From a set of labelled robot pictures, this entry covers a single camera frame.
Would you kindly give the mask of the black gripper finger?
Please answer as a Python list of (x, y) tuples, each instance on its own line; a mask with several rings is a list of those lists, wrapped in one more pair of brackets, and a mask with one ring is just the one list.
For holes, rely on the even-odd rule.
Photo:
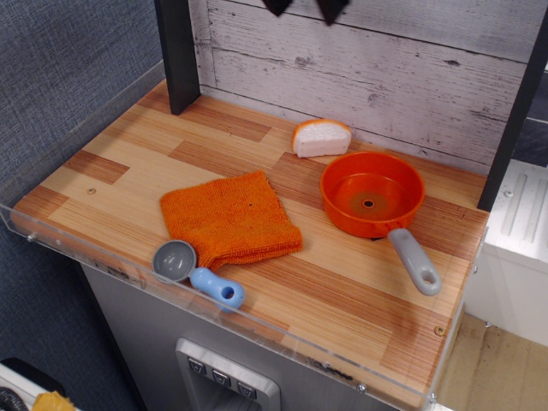
[(263, 0), (265, 7), (276, 17), (281, 16), (292, 2), (292, 0)]
[(349, 5), (349, 0), (318, 0), (317, 4), (325, 24), (331, 26)]

